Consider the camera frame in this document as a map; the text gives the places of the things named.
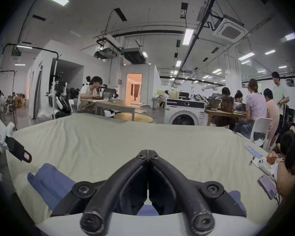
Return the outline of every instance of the light green t-shirt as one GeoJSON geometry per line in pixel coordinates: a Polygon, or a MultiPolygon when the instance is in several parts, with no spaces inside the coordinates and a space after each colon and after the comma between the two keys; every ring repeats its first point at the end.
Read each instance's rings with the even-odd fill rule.
{"type": "Polygon", "coordinates": [[[273,100],[274,102],[279,106],[279,114],[283,115],[283,105],[280,106],[280,101],[287,98],[287,90],[286,90],[286,85],[279,85],[279,86],[274,86],[273,88],[273,100]]]}

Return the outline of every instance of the smartphone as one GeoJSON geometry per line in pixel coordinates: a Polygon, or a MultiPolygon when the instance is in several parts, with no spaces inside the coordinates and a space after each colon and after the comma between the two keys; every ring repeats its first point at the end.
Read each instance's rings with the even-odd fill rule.
{"type": "Polygon", "coordinates": [[[269,199],[273,199],[273,197],[277,194],[277,189],[273,185],[270,179],[266,175],[260,177],[257,182],[261,185],[264,189],[266,194],[268,195],[269,199]]]}

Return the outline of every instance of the round wooden table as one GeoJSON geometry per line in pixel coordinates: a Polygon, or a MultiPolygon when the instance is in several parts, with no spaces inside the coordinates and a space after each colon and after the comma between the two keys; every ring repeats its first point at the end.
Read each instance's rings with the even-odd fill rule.
{"type": "MultiPolygon", "coordinates": [[[[114,118],[120,119],[120,120],[132,120],[132,114],[130,113],[118,113],[114,115],[114,118]]],[[[153,121],[153,118],[143,115],[143,114],[134,114],[134,121],[138,122],[146,122],[146,123],[151,123],[153,121]]]]}

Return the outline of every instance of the white tablecloth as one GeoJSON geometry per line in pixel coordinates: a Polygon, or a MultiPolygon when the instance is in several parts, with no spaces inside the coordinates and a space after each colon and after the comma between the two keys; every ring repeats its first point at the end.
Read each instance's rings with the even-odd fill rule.
{"type": "Polygon", "coordinates": [[[238,190],[247,218],[264,224],[277,208],[275,200],[257,183],[264,173],[248,165],[252,142],[225,128],[139,123],[77,114],[37,124],[13,133],[31,153],[26,163],[7,153],[17,195],[34,220],[40,223],[51,211],[27,181],[44,163],[54,165],[75,182],[97,182],[109,178],[143,149],[153,149],[187,178],[218,181],[226,191],[238,190]]]}

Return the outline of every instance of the light pink shirt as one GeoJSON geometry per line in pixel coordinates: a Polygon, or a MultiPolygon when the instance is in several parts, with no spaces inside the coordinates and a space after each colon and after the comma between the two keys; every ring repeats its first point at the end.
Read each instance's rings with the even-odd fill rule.
{"type": "Polygon", "coordinates": [[[266,111],[267,111],[267,118],[272,119],[269,126],[269,132],[268,132],[268,139],[271,140],[277,130],[277,127],[279,126],[280,121],[280,115],[279,115],[279,107],[277,104],[275,104],[274,100],[269,100],[266,103],[266,111]]]}

